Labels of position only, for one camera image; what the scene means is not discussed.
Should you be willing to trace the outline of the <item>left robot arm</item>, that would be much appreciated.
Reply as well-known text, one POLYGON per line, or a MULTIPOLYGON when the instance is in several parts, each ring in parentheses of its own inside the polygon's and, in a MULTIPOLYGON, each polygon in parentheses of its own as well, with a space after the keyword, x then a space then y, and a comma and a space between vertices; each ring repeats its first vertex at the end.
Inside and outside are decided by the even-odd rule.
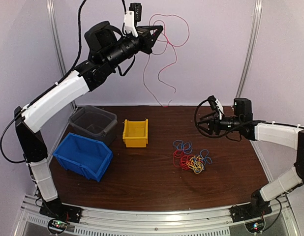
POLYGON ((46 210, 61 218, 65 207, 60 204, 49 165, 47 147, 41 137, 41 127, 73 100, 101 86, 116 68, 138 52, 152 53, 152 48, 163 32, 162 25, 124 26, 126 35, 104 21, 85 33, 89 47, 88 59, 73 66, 60 82, 52 85, 30 104, 15 110, 15 129, 25 160, 29 164, 46 210))

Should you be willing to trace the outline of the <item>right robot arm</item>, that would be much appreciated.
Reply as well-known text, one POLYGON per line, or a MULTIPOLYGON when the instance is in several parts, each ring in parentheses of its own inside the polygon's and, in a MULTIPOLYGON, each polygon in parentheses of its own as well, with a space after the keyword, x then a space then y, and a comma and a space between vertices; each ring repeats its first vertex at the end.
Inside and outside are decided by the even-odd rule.
POLYGON ((251 100, 242 97, 234 98, 233 114, 228 116, 213 95, 197 105, 194 124, 207 138, 219 139, 237 132, 251 142, 272 144, 294 152, 292 167, 252 193, 246 210, 251 217, 263 212, 270 201, 304 185, 304 126, 254 119, 251 100))

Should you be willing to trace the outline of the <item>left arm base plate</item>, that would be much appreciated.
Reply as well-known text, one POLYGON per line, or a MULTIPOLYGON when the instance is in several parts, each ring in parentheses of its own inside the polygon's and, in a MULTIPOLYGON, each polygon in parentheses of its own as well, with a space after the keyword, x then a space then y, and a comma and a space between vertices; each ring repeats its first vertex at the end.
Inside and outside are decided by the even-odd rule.
POLYGON ((60 199, 55 199, 50 202, 43 201, 39 213, 57 220, 79 223, 82 209, 77 206, 63 204, 60 199))

